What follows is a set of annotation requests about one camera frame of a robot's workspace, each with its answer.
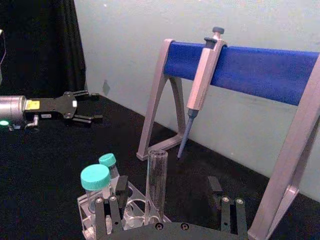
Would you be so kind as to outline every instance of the robotic arm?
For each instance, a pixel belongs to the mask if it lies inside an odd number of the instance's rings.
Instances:
[[[1,63],[6,55],[4,33],[0,30],[0,84]],[[10,131],[37,128],[39,120],[62,119],[67,124],[89,127],[91,123],[101,123],[102,116],[79,115],[78,101],[87,98],[97,100],[99,95],[88,91],[65,92],[57,98],[32,98],[25,96],[0,96],[0,128]]]

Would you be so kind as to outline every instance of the black fabric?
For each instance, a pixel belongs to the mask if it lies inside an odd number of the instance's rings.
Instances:
[[[83,239],[80,172],[105,153],[114,153],[119,173],[145,192],[147,162],[136,157],[144,117],[105,98],[79,107],[84,114],[103,114],[104,123],[78,128],[42,121],[40,132],[31,135],[0,131],[0,239]],[[151,144],[174,134],[155,124]],[[172,221],[214,226],[203,182],[216,176],[230,197],[245,200],[250,226],[268,178],[193,141],[178,162],[178,149],[168,150],[165,214]],[[271,239],[315,240],[319,235],[320,203],[299,194]]]
[[[1,0],[6,57],[0,95],[58,97],[83,90],[85,62],[73,0]]]

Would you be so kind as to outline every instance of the yellow label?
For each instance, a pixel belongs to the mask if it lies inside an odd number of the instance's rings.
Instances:
[[[26,101],[25,110],[38,110],[38,109],[40,109],[40,101],[32,101],[32,100]]]

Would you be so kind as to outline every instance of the gray metal stand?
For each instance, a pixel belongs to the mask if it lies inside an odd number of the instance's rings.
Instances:
[[[159,53],[158,61],[156,63],[152,89],[146,110],[139,149],[136,153],[136,156],[141,161],[144,161],[148,158],[148,151],[150,150],[168,150],[174,146],[179,145],[182,141],[186,129],[182,80],[179,77],[171,77],[164,75],[164,68],[168,57],[169,47],[173,41],[173,39],[164,40]],[[178,133],[174,137],[171,137],[167,140],[164,140],[149,147],[152,128],[155,122],[155,116],[167,80],[170,80],[173,91],[178,123]]]
[[[284,140],[262,201],[248,231],[250,240],[269,239],[299,193],[320,116],[320,56]]]

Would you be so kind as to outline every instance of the light blue wall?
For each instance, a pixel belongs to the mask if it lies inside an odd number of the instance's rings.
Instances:
[[[90,92],[145,115],[164,39],[203,43],[213,26],[230,46],[320,51],[320,1],[314,0],[76,0]],[[184,81],[185,103],[191,81]],[[296,107],[211,87],[190,138],[270,176]],[[167,85],[156,121],[176,130]],[[320,137],[301,191],[320,201]]]

